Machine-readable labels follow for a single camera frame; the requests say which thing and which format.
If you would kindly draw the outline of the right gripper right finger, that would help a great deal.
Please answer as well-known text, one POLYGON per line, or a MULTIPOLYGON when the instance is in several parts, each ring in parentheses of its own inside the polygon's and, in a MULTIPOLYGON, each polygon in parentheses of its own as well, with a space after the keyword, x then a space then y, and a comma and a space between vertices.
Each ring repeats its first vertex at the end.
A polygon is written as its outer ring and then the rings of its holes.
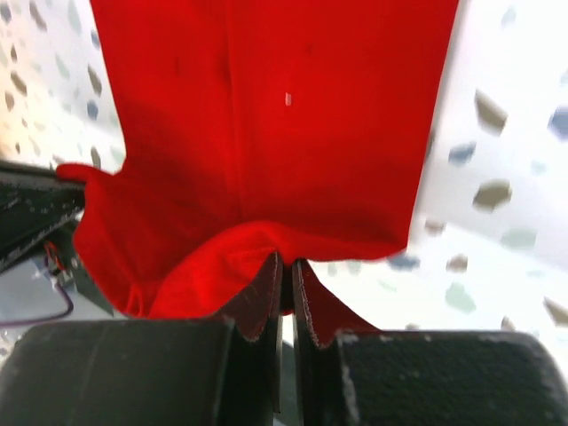
POLYGON ((305 425, 564 425, 567 387, 531 335, 382 331, 291 269, 305 425))

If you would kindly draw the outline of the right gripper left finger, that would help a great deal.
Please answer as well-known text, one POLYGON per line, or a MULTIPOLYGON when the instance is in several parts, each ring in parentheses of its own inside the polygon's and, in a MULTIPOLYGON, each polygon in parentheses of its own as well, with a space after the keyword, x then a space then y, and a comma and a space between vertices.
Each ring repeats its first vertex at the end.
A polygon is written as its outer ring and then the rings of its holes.
POLYGON ((269 425, 280 410, 282 262, 203 319, 32 327, 1 371, 4 425, 269 425))

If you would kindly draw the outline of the red t shirt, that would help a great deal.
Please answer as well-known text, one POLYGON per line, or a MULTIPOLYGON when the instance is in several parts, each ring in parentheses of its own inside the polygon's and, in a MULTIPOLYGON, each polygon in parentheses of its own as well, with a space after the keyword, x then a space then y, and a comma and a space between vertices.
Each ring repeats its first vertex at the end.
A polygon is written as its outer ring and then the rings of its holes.
POLYGON ((455 1, 95 1, 126 146, 75 246, 131 317, 196 318, 285 263, 407 243, 455 1))

